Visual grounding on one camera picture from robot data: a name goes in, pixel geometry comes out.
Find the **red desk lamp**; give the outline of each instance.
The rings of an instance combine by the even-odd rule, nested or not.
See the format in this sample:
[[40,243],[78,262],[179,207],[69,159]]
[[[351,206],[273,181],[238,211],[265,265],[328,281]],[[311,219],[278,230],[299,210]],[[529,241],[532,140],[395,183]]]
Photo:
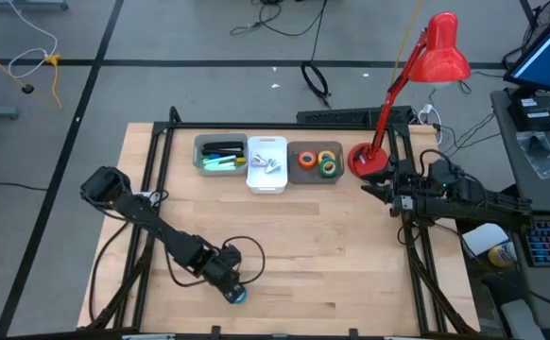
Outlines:
[[348,155],[351,172],[361,178],[382,170],[388,163],[388,154],[382,149],[388,114],[395,98],[407,81],[444,83],[466,79],[471,67],[455,48],[457,17],[450,12],[435,15],[422,30],[418,43],[411,52],[399,77],[388,88],[385,104],[371,143],[357,144]]

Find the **orange tape roll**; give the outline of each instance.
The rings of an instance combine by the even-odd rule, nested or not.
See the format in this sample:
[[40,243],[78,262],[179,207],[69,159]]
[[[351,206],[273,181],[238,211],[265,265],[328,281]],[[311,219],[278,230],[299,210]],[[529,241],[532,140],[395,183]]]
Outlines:
[[315,156],[315,153],[311,151],[302,151],[300,155],[298,155],[298,163],[304,169],[312,168],[316,162],[317,162],[317,156]]

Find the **yellow cable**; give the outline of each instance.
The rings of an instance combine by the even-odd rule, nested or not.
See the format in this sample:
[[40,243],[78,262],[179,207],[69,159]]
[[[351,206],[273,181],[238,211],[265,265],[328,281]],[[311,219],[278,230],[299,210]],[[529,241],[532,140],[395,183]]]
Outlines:
[[416,5],[416,8],[414,9],[414,15],[411,18],[411,22],[409,23],[409,27],[407,28],[407,31],[405,32],[404,36],[404,42],[401,44],[401,49],[399,50],[399,54],[397,55],[397,59],[395,60],[395,67],[392,70],[392,78],[390,79],[390,84],[395,82],[395,76],[397,74],[397,68],[399,67],[399,60],[401,59],[401,55],[404,53],[405,46],[407,45],[407,39],[409,38],[409,33],[411,33],[412,30],[414,30],[414,25],[416,24],[416,20],[418,20],[418,14],[420,13],[420,8],[422,6],[422,0],[418,0],[418,4]]
[[60,103],[59,96],[57,95],[57,82],[59,81],[59,66],[55,65],[55,80],[52,82],[52,95],[55,97],[55,100],[57,100],[57,104],[59,105],[59,109],[63,108],[63,105]]
[[52,95],[55,97],[55,100],[57,100],[57,105],[59,105],[59,109],[62,109],[63,105],[60,103],[59,96],[57,95],[57,82],[59,82],[59,59],[60,54],[56,54],[46,57],[44,60],[55,66],[55,79],[52,81]]
[[[17,79],[16,77],[14,77],[13,75],[10,74],[9,70],[7,70],[6,68],[4,68],[4,66],[2,66],[2,64],[0,63],[0,70],[2,70],[2,72],[4,72],[5,74],[7,74],[12,80],[14,80],[14,82],[16,82],[19,86],[21,86],[21,88],[24,88],[27,84],[25,84],[23,81]],[[45,96],[43,96],[41,93],[39,93],[38,91],[35,91],[32,92],[33,95],[37,96],[40,100],[42,100],[44,103],[46,103],[48,106],[52,106],[52,104],[50,103],[50,101],[48,100],[48,98],[46,98]]]

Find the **tape roll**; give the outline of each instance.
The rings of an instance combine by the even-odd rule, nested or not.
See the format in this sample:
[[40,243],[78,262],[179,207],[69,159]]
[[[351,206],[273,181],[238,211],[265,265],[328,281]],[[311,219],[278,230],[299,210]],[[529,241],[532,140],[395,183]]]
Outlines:
[[244,288],[244,293],[242,295],[240,295],[233,304],[244,303],[247,298],[248,298],[248,288]]
[[329,160],[335,160],[334,152],[332,152],[330,150],[323,150],[323,151],[319,152],[319,156],[318,156],[319,165],[321,165],[324,160],[328,160],[328,159]]
[[315,155],[314,152],[302,151],[300,155],[298,155],[298,163],[304,169],[312,168],[316,162],[317,162],[317,156]]
[[325,160],[319,166],[321,175],[325,178],[332,178],[338,174],[338,164],[334,160]]

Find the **gray plastic bin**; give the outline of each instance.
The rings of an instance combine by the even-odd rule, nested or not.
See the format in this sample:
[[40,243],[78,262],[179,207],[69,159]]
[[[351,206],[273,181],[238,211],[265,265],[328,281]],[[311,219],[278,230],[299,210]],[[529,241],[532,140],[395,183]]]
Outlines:
[[[242,142],[244,144],[244,157],[246,163],[231,171],[207,171],[203,169],[201,160],[201,148],[207,143],[216,142]],[[218,133],[198,135],[193,142],[193,166],[202,176],[242,176],[248,172],[248,136],[243,133]]]

